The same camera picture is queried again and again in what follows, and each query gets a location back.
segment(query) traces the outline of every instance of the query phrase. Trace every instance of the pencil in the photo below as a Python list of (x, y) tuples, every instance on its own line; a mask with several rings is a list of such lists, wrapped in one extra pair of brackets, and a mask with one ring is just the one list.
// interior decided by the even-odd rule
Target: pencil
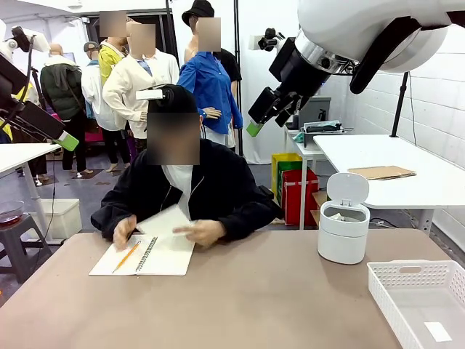
[(137, 249), (137, 247), (139, 247), (140, 243), (141, 241), (138, 241), (137, 244), (134, 245), (132, 250), (128, 252), (128, 254), (125, 256), (125, 258), (123, 258), (122, 261), (120, 261), (120, 263), (118, 264), (116, 269), (112, 272), (112, 274), (115, 273), (119, 268), (121, 268), (121, 266), (128, 260), (128, 258), (131, 257), (131, 254), (133, 254), (134, 251)]

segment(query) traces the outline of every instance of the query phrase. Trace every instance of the seated person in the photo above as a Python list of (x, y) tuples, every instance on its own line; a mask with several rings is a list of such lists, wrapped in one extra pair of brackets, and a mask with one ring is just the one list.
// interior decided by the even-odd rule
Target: seated person
[(124, 248), (137, 222), (175, 204), (195, 222), (175, 233), (205, 247), (270, 224), (276, 206), (256, 186), (246, 160), (200, 139), (202, 116), (193, 94), (170, 84), (158, 88), (165, 97), (149, 103), (147, 150), (104, 197), (93, 226)]

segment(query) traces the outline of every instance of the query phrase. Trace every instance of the white pants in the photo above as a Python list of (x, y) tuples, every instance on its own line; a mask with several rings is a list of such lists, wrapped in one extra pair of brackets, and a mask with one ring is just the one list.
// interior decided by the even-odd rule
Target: white pants
[(231, 121), (229, 125), (229, 133), (227, 135), (222, 135), (215, 132), (213, 129), (205, 127), (206, 139), (212, 142), (225, 145), (228, 148), (235, 147), (235, 133), (233, 129), (233, 122)]

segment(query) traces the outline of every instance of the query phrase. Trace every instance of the tabletop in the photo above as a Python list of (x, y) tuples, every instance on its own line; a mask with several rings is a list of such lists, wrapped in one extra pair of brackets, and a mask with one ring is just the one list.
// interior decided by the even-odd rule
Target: tabletop
[(318, 146), (315, 143), (315, 149), (314, 150), (309, 150), (305, 149), (304, 143), (298, 143), (295, 140), (293, 140), (293, 137), (297, 136), (299, 131), (296, 130), (289, 130), (287, 127), (284, 127), (284, 132), (287, 134), (291, 142), (294, 144), (295, 149), (297, 153), (302, 157), (302, 158), (319, 158), (319, 159), (326, 159), (324, 152), (321, 151), (321, 149), (318, 148)]
[(371, 180), (365, 205), (375, 209), (437, 209), (465, 206), (465, 171), (440, 157), (388, 135), (317, 136), (338, 172), (360, 167), (399, 166), (414, 177)]
[(60, 145), (48, 143), (0, 144), (0, 173), (60, 148)]
[(2, 349), (401, 349), (367, 262), (449, 260), (419, 230), (371, 230), (366, 258), (317, 252), (318, 232), (196, 249), (184, 277), (88, 276), (109, 244), (73, 236), (0, 308)]

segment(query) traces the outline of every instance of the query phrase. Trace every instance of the yellow bin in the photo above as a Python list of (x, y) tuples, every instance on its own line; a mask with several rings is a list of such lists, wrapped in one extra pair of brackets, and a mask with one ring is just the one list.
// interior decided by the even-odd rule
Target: yellow bin
[(278, 194), (278, 162), (280, 161), (302, 161), (297, 153), (281, 153), (271, 155), (271, 191)]

